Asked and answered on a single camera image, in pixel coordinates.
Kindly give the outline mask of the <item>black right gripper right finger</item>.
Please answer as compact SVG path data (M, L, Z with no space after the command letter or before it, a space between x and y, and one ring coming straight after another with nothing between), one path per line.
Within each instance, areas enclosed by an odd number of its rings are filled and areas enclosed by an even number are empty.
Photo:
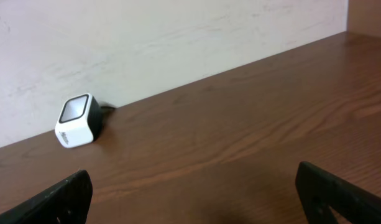
M310 162L299 163L295 179L308 223L337 223L335 210L350 223L381 223L381 198Z

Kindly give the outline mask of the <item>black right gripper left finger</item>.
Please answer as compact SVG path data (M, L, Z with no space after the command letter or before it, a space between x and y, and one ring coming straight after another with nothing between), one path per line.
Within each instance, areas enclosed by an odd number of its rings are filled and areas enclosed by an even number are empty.
M93 195L86 170L79 170L0 214L2 224L85 224Z

